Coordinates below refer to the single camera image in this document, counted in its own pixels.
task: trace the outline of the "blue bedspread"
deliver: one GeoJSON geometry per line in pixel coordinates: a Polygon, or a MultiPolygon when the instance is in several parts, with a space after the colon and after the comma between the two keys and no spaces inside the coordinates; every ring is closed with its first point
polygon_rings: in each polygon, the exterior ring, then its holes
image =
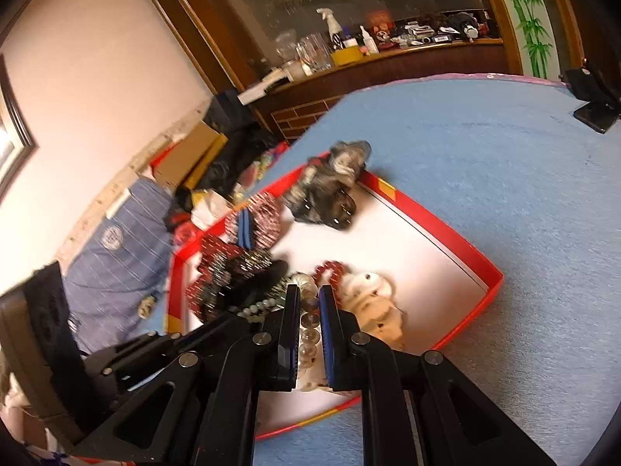
{"type": "MultiPolygon", "coordinates": [[[[561,466],[578,465],[621,401],[621,125],[572,117],[564,87],[428,80],[352,94],[270,169],[337,140],[505,274],[444,352],[561,466]]],[[[257,443],[255,465],[361,465],[359,409],[257,443]]]]}

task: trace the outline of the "spray bottle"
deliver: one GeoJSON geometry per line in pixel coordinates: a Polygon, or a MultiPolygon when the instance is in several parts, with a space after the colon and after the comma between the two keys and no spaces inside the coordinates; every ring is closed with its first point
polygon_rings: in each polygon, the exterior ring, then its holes
{"type": "Polygon", "coordinates": [[[364,45],[366,45],[366,50],[369,51],[369,54],[378,54],[378,46],[375,44],[375,40],[369,32],[364,29],[364,26],[360,26],[362,30],[362,39],[364,40],[364,45]]]}
{"type": "Polygon", "coordinates": [[[343,28],[341,28],[341,25],[334,19],[331,9],[317,9],[317,13],[322,15],[324,21],[328,21],[328,32],[330,33],[330,40],[332,40],[332,49],[334,51],[342,49],[343,37],[341,37],[341,32],[343,28]]]}

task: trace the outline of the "yellow container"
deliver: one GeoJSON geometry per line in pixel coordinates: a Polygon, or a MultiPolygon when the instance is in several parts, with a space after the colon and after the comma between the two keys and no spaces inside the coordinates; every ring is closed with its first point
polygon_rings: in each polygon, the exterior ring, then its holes
{"type": "Polygon", "coordinates": [[[336,66],[354,63],[360,61],[364,55],[360,52],[360,47],[348,47],[347,49],[339,49],[332,54],[332,60],[336,66]]]}

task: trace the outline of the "beige wall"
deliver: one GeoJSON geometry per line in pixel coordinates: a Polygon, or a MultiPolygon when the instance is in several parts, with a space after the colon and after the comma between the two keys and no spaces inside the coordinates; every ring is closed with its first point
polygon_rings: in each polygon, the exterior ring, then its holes
{"type": "Polygon", "coordinates": [[[38,149],[0,203],[0,291],[48,263],[113,175],[211,96],[150,0],[33,0],[1,52],[38,149]]]}

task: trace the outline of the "green bamboo decoration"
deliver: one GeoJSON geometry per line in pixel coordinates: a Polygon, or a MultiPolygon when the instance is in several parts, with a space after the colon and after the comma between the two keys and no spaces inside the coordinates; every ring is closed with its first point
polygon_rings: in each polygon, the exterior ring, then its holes
{"type": "Polygon", "coordinates": [[[511,1],[520,18],[518,29],[522,30],[524,39],[526,39],[526,50],[529,52],[533,76],[546,79],[552,44],[545,42],[545,38],[549,38],[550,34],[543,27],[539,18],[535,17],[535,6],[543,5],[543,2],[541,0],[511,1]]]}

